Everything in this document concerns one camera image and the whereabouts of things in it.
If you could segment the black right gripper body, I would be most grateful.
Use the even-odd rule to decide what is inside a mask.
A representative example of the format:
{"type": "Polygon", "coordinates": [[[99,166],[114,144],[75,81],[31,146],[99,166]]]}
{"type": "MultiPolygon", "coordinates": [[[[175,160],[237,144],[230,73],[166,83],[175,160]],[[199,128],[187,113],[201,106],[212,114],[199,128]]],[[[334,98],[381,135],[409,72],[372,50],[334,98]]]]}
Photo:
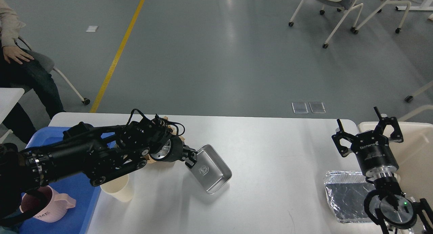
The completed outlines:
{"type": "Polygon", "coordinates": [[[373,177],[377,172],[394,173],[399,165],[389,146],[389,139],[379,133],[360,133],[351,143],[359,167],[365,177],[373,177]]]}

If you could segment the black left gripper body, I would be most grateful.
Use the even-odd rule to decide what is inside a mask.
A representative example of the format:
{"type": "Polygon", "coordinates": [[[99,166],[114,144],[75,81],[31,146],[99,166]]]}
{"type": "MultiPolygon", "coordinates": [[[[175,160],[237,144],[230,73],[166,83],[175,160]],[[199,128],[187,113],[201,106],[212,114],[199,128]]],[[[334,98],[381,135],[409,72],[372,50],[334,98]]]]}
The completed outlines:
{"type": "Polygon", "coordinates": [[[168,163],[184,161],[183,146],[180,137],[173,137],[167,140],[166,144],[158,152],[152,153],[151,158],[158,162],[168,163]]]}

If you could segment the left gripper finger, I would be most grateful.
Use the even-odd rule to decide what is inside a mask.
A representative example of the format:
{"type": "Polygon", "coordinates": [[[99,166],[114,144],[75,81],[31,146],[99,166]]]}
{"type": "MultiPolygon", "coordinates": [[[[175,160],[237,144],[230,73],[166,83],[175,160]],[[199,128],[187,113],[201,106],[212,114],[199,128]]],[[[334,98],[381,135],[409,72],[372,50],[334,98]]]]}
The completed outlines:
{"type": "Polygon", "coordinates": [[[189,146],[183,146],[183,161],[187,168],[192,169],[197,163],[197,151],[189,146]]]}

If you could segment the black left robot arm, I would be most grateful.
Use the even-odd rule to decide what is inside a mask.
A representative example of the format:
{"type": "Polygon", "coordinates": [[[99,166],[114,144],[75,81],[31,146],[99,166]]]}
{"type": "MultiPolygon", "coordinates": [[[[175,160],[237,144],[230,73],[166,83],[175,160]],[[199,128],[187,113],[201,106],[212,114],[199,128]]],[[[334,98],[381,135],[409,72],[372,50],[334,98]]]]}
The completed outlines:
{"type": "Polygon", "coordinates": [[[192,169],[198,152],[186,145],[178,122],[157,114],[148,119],[138,109],[125,125],[94,127],[80,122],[63,132],[63,140],[19,151],[1,144],[1,226],[23,222],[48,205],[38,189],[84,173],[94,187],[142,169],[147,158],[183,161],[192,169]]]}

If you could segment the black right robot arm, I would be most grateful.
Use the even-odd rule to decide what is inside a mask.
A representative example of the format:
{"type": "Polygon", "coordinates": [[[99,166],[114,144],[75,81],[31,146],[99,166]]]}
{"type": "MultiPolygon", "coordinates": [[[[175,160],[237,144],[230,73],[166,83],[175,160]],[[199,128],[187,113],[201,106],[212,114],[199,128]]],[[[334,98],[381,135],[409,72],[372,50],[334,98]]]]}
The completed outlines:
{"type": "Polygon", "coordinates": [[[364,199],[364,211],[373,223],[380,226],[382,233],[388,234],[390,228],[407,230],[416,225],[418,220],[423,225],[422,233],[432,233],[432,208],[425,198],[411,201],[406,198],[397,178],[399,165],[390,148],[391,142],[404,141],[402,130],[396,117],[388,117],[374,111],[378,124],[374,130],[356,135],[344,130],[337,119],[338,129],[332,140],[342,157],[354,153],[362,175],[367,183],[374,185],[364,199]]]}

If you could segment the person's hand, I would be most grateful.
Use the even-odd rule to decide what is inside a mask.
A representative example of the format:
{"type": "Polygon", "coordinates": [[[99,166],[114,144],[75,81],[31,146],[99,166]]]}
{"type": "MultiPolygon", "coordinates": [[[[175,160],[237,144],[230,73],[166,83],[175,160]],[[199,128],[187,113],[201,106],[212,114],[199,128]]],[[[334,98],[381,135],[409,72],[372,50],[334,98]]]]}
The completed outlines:
{"type": "Polygon", "coordinates": [[[9,64],[16,62],[17,64],[22,65],[25,62],[34,60],[33,56],[26,53],[17,46],[4,46],[2,47],[2,51],[4,60],[9,64]]]}

